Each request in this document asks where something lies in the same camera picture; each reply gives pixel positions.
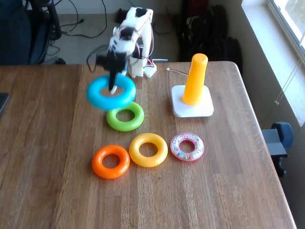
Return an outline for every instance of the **window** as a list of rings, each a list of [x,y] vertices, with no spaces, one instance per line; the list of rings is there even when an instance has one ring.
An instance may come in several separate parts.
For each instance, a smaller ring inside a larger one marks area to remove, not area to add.
[[[301,50],[305,51],[305,0],[271,0]]]

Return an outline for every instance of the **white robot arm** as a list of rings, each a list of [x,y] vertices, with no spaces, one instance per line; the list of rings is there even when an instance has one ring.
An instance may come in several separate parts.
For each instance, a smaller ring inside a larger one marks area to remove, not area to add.
[[[112,90],[115,84],[117,73],[127,73],[128,61],[132,78],[143,74],[151,78],[156,72],[153,63],[149,69],[146,67],[151,55],[151,42],[153,43],[152,18],[153,10],[132,7],[120,27],[113,29],[107,56],[98,56],[96,62],[110,71],[109,90]],[[143,47],[139,47],[137,42],[140,37]]]

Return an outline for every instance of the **wooden table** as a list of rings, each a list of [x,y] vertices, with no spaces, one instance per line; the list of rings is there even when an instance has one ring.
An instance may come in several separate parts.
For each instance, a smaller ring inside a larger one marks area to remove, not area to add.
[[[0,228],[295,228],[236,65],[208,64],[215,112],[207,118],[173,115],[170,90],[186,77],[167,67],[187,72],[190,63],[158,64],[153,78],[134,80],[145,119],[127,133],[86,103],[102,69],[0,67],[0,91],[10,93],[0,115]],[[181,132],[203,140],[204,157],[185,163],[169,151],[159,166],[131,162],[114,180],[92,171],[102,146],[128,149],[142,133],[169,144]]]

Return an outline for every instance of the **yellow ring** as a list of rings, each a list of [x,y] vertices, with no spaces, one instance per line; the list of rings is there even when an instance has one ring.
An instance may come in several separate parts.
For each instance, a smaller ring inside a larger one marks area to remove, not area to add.
[[[157,146],[158,152],[154,156],[143,156],[139,148],[144,143],[153,143]],[[129,146],[129,154],[132,160],[143,167],[154,167],[161,164],[167,156],[167,144],[159,135],[146,133],[133,139]]]

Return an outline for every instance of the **orange ring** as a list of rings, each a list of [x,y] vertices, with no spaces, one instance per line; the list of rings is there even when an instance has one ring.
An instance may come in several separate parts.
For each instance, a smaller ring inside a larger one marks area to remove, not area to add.
[[[103,159],[110,154],[114,154],[120,158],[120,163],[115,168],[106,168],[102,164]],[[117,145],[104,146],[96,152],[92,159],[92,168],[94,172],[98,176],[106,179],[114,179],[123,175],[123,173],[127,171],[129,164],[130,159],[127,151],[123,147]]]

